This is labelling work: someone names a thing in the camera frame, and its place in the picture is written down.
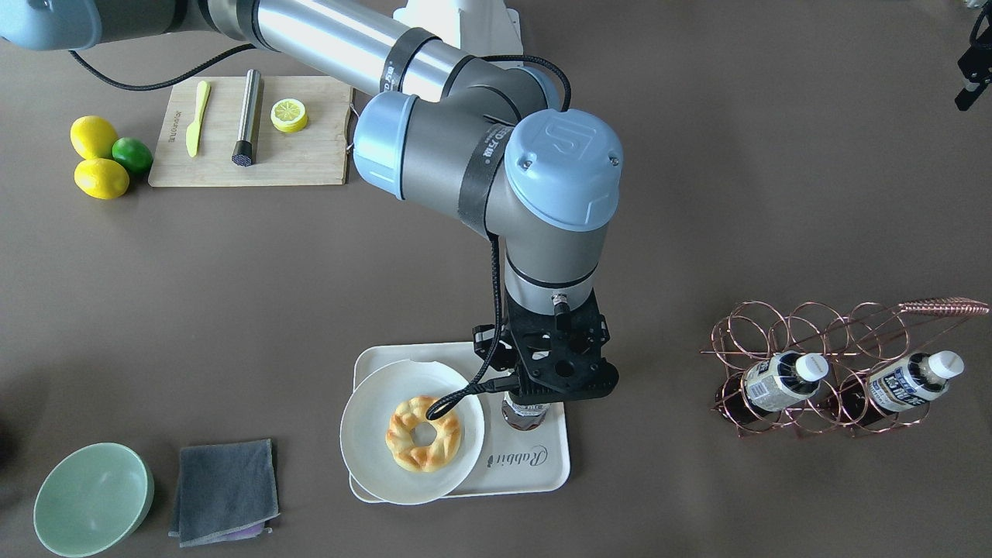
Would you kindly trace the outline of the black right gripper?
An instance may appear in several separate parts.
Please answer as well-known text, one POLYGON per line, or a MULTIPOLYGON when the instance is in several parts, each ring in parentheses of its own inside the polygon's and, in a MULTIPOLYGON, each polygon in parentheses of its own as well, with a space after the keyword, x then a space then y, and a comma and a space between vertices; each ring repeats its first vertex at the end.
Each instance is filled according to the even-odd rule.
POLYGON ((474 328, 474 352, 481 358, 497 347, 493 370, 511 370, 506 378, 480 382, 474 394, 511 393, 514 402, 560 402, 609 395, 618 383, 618 371, 601 354, 609 340, 605 317, 594 294, 577 308, 556 315, 532 313, 500 290, 501 332, 492 325, 474 328))

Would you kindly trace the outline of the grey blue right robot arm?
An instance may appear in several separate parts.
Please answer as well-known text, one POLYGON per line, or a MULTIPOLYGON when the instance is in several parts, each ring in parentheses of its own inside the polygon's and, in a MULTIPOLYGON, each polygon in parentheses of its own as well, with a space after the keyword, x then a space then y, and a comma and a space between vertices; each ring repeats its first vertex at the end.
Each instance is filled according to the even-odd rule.
POLYGON ((2 3, 2 39, 29 50, 186 29, 287 54, 368 93, 352 152, 362 178, 503 241, 496 324, 476 329, 475 349, 510 374, 465 393, 543 404, 615 388, 593 291, 624 159, 609 124, 528 68, 496 66, 351 1, 2 3))

